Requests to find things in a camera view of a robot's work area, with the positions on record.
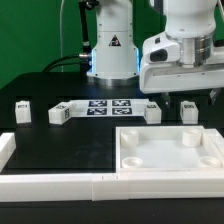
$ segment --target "white cube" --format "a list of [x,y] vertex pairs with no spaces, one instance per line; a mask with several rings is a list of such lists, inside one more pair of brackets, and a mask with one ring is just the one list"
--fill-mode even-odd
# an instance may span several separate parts
[[149,102],[145,106],[144,118],[147,124],[160,124],[162,119],[162,110],[156,102]]
[[29,101],[17,102],[15,107],[15,113],[17,124],[31,122],[30,102]]
[[194,102],[183,101],[180,107],[183,124],[198,124],[198,108]]
[[71,118],[71,113],[75,110],[75,104],[72,102],[61,102],[48,111],[49,122],[51,124],[64,124]]

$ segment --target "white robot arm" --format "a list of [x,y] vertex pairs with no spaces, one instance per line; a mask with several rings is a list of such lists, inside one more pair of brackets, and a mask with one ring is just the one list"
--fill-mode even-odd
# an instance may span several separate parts
[[140,88],[144,93],[224,86],[224,48],[215,48],[217,0],[149,0],[167,17],[165,32],[143,45]]
[[92,51],[90,82],[125,85],[139,74],[138,49],[133,44],[130,0],[99,0],[96,7],[97,45]]

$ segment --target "black table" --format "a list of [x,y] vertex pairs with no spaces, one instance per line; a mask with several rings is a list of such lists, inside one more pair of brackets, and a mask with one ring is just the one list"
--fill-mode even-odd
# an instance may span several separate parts
[[[224,94],[211,106],[209,92],[173,93],[167,108],[160,94],[145,96],[138,85],[102,87],[78,73],[20,75],[0,90],[0,132],[15,132],[17,143],[1,174],[115,172],[115,127],[147,125],[143,117],[72,118],[50,125],[48,110],[62,101],[149,98],[162,109],[164,126],[182,125],[180,102],[194,101],[199,125],[224,136]],[[16,124],[20,100],[31,102],[32,125]],[[0,203],[0,217],[1,223],[223,223],[223,206],[224,199]]]

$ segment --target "white 3d-printed part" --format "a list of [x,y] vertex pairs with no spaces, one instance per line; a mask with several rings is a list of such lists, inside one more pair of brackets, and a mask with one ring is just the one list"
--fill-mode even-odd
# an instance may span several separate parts
[[71,113],[75,110],[75,104],[72,102],[61,102],[48,111],[49,122],[51,124],[64,124],[71,118]]
[[94,100],[72,100],[70,102],[76,105],[75,111],[72,112],[72,117],[113,117],[113,116],[125,117],[125,116],[144,116],[144,108],[145,105],[149,103],[149,100],[94,99]]
[[186,128],[183,130],[182,143],[188,147],[198,147],[201,145],[201,130],[196,128]]
[[162,111],[156,102],[149,102],[145,106],[144,118],[147,124],[160,124]]
[[198,108],[194,102],[181,102],[180,107],[183,124],[198,124]]
[[0,172],[16,149],[14,133],[3,133],[0,136]]
[[31,122],[30,102],[20,101],[16,103],[15,107],[16,123],[29,123]]
[[135,129],[121,130],[121,145],[125,148],[133,148],[138,145],[139,133]]

